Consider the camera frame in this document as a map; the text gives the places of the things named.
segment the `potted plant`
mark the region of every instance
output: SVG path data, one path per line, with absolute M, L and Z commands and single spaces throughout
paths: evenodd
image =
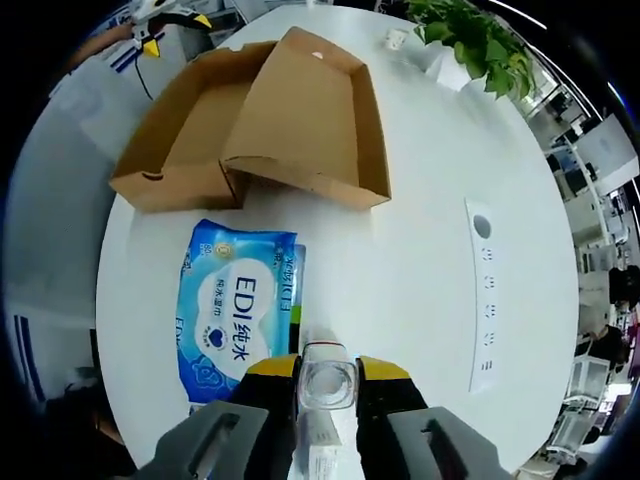
M 470 79 L 486 75 L 485 92 L 520 99 L 534 90 L 531 59 L 524 45 L 493 17 L 465 0 L 406 0 L 409 19 L 425 45 L 440 41 Z

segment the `black cable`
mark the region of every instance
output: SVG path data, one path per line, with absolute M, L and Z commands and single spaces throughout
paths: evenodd
M 136 73 L 138 74 L 138 78 L 140 79 L 140 83 L 142 84 L 142 88 L 144 88 L 144 93 L 147 94 L 147 97 L 149 97 L 149 100 L 153 101 L 153 97 L 151 96 L 151 94 L 149 93 L 149 90 L 147 89 L 147 84 L 144 83 L 144 80 L 142 79 L 142 75 L 140 74 L 140 67 L 138 66 L 138 58 L 140 57 L 140 55 L 138 55 L 138 53 L 136 53 L 136 58 L 133 60 L 133 64 L 136 67 Z

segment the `blue wet wipes package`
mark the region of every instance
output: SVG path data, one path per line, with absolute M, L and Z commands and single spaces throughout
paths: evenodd
M 295 233 L 193 230 L 176 309 L 178 369 L 191 403 L 227 399 L 254 363 L 289 353 Z

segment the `white round table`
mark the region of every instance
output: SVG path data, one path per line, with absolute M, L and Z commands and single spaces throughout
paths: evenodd
M 551 170 L 507 98 L 456 94 L 382 48 L 387 29 L 411 29 L 408 22 L 340 7 L 280 7 L 226 45 L 279 39 L 292 26 L 369 65 L 393 199 L 356 212 L 295 189 L 256 187 L 242 211 L 144 215 L 116 197 L 96 316 L 106 390 L 126 446 L 142 465 L 187 416 L 174 314 L 184 252 L 206 217 L 298 232 L 308 252 L 303 328 L 329 324 L 350 353 L 408 370 L 429 405 L 446 406 L 494 442 L 513 471 L 551 430 L 576 335 L 575 258 Z M 411 34 L 403 52 L 421 48 Z M 476 284 L 465 199 L 490 208 L 501 257 L 499 376 L 478 394 L 469 392 Z M 362 475 L 357 458 L 348 463 L 340 478 Z

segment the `cardboard box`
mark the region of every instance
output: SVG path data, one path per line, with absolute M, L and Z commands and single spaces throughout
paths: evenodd
M 299 28 L 206 54 L 156 100 L 111 185 L 145 211 L 238 208 L 247 174 L 359 209 L 388 200 L 366 65 Z

